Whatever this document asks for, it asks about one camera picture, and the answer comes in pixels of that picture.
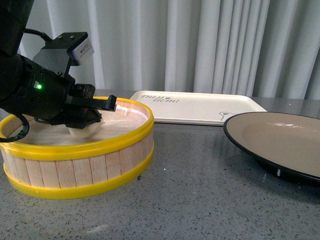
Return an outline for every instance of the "black plate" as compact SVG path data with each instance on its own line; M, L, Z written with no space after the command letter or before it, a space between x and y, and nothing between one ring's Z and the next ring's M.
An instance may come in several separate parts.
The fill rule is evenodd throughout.
M274 176L320 187L320 119L248 112L228 118L223 130L232 143Z

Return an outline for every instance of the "plate rim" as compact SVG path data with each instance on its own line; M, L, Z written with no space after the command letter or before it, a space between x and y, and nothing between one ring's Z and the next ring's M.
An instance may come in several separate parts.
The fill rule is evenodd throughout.
M256 161L260 161L264 164L267 164L269 165L270 167L273 167L275 169L278 169L280 171L283 171L285 173L288 173L288 174L291 174L291 175L294 175L296 177L300 177L300 178L303 178L305 180L309 180L309 181L313 181L313 182L316 182L318 184L320 184L320 176L314 176L314 175L311 175L311 174L308 174L308 173L305 173L305 172L302 172L302 171L297 171L297 170L294 170L294 169L291 169L289 167L286 167L286 166L283 166L283 165L280 165L278 163L275 163L271 160L268 160L260 155L258 155L257 153L254 153L253 151L249 150L248 148L244 147L241 143L239 143L237 140L235 140L232 135L230 134L230 132L228 131L228 122L239 116L239 115L246 115L246 114L279 114L279 115L292 115L292 116L297 116L297 117L303 117L303 118L310 118L310 119L316 119L316 120L319 120L319 118L316 118L316 117L311 117L311 116L303 116L303 115L298 115L298 114L293 114L293 113L283 113L283 112L275 112L275 111L251 111L251 112L244 112L244 113L240 113L240 114L237 114L237 115L233 115L231 117L229 117L223 124L223 132L224 134L227 136L227 138L235 145L237 146L239 149L241 149L242 151L244 151L245 153L249 154L250 156L254 157Z

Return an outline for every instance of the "white tray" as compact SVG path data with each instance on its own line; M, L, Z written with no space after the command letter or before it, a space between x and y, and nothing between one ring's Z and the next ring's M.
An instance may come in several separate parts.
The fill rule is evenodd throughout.
M266 112L247 96L170 91L137 91L132 100L151 108L157 123L221 126L229 117Z

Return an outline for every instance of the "wooden stick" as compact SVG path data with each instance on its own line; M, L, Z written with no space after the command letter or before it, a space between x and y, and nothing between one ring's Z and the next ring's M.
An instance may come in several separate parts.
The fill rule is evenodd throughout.
M12 175L6 153L1 150L1 154L2 154L3 163L5 165L6 171L8 172L8 174Z
M19 180L25 184L30 185L31 182L30 182L26 160L17 156L14 156L13 159L19 174Z
M119 150L121 175L133 169L133 154L132 146L125 147Z
M72 160L56 161L56 171L61 188L73 188L77 186L74 165Z
M40 163L38 160L25 160L26 168L30 178L31 186L44 187L44 181L41 173Z
M59 189L59 177L55 161L39 161L45 188Z
M121 175L120 154L119 151L110 152L105 155L105 165L108 180Z
M108 179L105 155L90 157L90 166L93 184L100 183Z
M14 179L20 180L14 157L9 153L5 153L5 155L6 155L6 162L7 162L6 166L10 169L10 175Z
M90 167L90 159L82 158L82 159L74 159L73 169L75 175L76 185L85 186L92 185L92 176L91 176L91 167Z

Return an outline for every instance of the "round wooden container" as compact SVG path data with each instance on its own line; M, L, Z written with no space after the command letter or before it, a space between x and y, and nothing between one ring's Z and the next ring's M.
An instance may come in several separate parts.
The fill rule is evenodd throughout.
M121 124L116 119L92 137L79 139L80 143L69 140L72 137L64 125L51 126L25 116L29 134L16 142L0 143L3 168L12 186L38 198L76 199L107 192L139 176L153 156L154 116L150 108L133 100L118 98L116 104L115 112L101 111L105 122L101 127L115 115L122 118ZM17 117L8 116L0 122L0 137L9 137L21 126Z

